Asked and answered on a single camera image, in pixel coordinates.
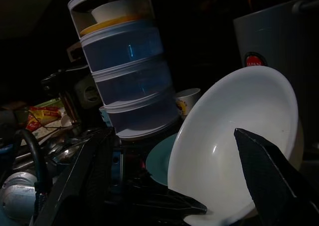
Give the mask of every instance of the plate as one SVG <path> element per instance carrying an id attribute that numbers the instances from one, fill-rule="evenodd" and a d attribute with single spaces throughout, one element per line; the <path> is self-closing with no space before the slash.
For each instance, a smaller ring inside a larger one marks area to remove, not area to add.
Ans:
<path id="1" fill-rule="evenodd" d="M 82 30 L 80 32 L 80 35 L 84 36 L 86 34 L 94 32 L 96 30 L 100 30 L 100 29 L 103 29 L 103 28 L 106 28 L 106 27 L 109 27 L 109 26 L 112 26 L 115 24 L 120 24 L 120 23 L 124 23 L 127 21 L 131 21 L 131 20 L 139 20 L 139 19 L 143 19 L 143 18 L 145 18 L 143 15 L 126 15 L 126 16 L 122 16 L 122 17 L 119 17 L 116 19 L 107 20 L 104 22 L 96 23 L 92 26 L 85 28 L 84 30 Z"/>
<path id="2" fill-rule="evenodd" d="M 297 125 L 295 93 L 272 68 L 242 68 L 214 84 L 186 117 L 169 160 L 168 188 L 208 208 L 207 214 L 184 221 L 192 226 L 229 225 L 254 209 L 235 128 L 266 138 L 289 159 Z"/>
<path id="3" fill-rule="evenodd" d="M 167 186 L 168 163 L 177 134 L 173 134 L 159 142 L 146 159 L 146 169 L 151 178 L 159 184 Z"/>

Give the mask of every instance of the teal plate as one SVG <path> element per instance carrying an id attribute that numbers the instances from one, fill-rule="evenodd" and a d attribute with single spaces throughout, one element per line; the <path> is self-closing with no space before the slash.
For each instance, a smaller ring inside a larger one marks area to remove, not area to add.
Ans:
<path id="1" fill-rule="evenodd" d="M 177 134 L 173 134 L 159 142 L 149 153 L 146 159 L 146 169 L 151 178 L 159 184 L 167 186 L 167 172 L 170 153 Z"/>

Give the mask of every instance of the snack packet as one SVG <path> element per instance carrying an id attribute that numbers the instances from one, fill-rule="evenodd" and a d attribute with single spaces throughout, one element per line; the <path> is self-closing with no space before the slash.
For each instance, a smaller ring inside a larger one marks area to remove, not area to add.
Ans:
<path id="1" fill-rule="evenodd" d="M 35 131 L 43 125 L 58 120 L 61 118 L 61 113 L 58 107 L 30 107 L 28 115 L 28 124 L 26 129 Z"/>

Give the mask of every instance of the white container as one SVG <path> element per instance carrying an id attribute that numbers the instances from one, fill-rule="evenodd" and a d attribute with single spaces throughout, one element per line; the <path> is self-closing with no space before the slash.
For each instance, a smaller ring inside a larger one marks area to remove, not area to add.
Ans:
<path id="1" fill-rule="evenodd" d="M 172 86 L 167 62 L 162 57 L 134 61 L 92 75 L 108 108 L 143 100 Z"/>
<path id="2" fill-rule="evenodd" d="M 85 35 L 81 44 L 91 72 L 163 53 L 160 34 L 150 20 L 138 20 Z"/>
<path id="3" fill-rule="evenodd" d="M 154 17 L 151 0 L 71 0 L 68 8 L 79 38 L 112 25 Z"/>
<path id="4" fill-rule="evenodd" d="M 98 6 L 92 10 L 92 15 L 97 23 L 105 22 L 131 15 L 145 15 L 143 10 L 145 0 L 117 0 Z"/>
<path id="5" fill-rule="evenodd" d="M 117 135 L 126 140 L 150 136 L 178 119 L 172 90 L 126 108 L 108 109 L 106 107 L 106 111 Z"/>

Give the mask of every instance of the cup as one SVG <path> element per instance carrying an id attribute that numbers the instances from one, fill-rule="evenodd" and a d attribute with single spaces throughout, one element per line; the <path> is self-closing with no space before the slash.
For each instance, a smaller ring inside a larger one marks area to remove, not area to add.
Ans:
<path id="1" fill-rule="evenodd" d="M 183 90 L 175 95 L 176 106 L 182 119 L 186 118 L 200 97 L 201 91 L 199 88 Z"/>
<path id="2" fill-rule="evenodd" d="M 109 118 L 109 115 L 108 115 L 108 113 L 106 112 L 104 106 L 101 106 L 101 107 L 99 108 L 99 111 L 100 111 L 100 114 L 101 114 L 102 119 L 103 119 L 103 121 L 105 122 L 105 124 L 106 124 L 108 127 L 112 127 L 112 126 L 113 126 L 113 125 L 112 125 L 112 122 L 111 122 L 111 120 L 110 120 L 110 118 Z"/>

